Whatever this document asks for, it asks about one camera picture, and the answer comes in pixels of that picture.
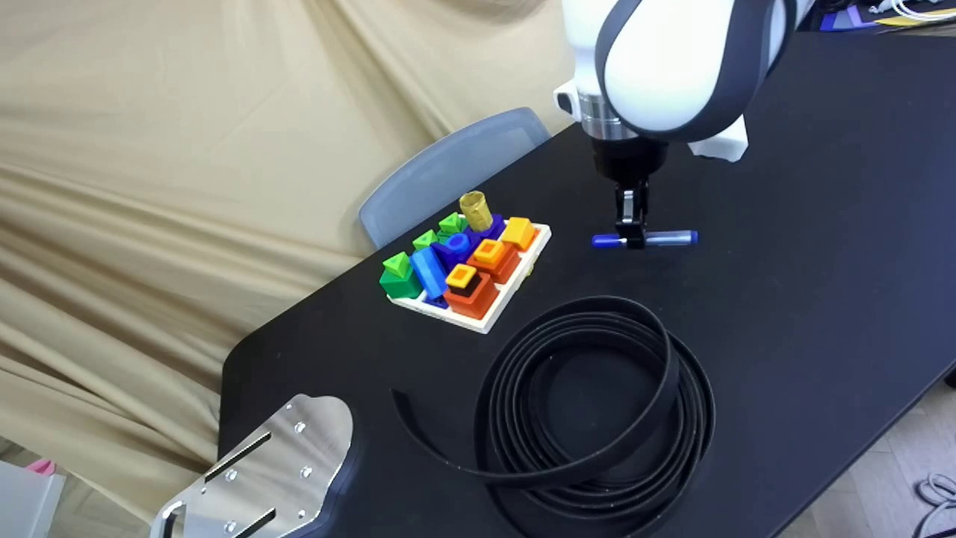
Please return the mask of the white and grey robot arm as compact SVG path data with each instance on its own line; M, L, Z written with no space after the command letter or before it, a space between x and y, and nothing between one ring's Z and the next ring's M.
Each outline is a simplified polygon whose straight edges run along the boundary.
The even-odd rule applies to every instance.
M683 247L696 230L651 230L648 178L672 142L739 160L745 112L816 0L563 0L575 73L554 99L615 183L615 230L596 247Z

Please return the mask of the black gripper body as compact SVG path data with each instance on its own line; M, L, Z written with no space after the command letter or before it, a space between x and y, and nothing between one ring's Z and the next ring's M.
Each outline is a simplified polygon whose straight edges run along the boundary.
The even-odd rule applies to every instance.
M648 215L648 178L663 166L668 145L662 141L596 141L597 169L615 183L615 224L639 227Z

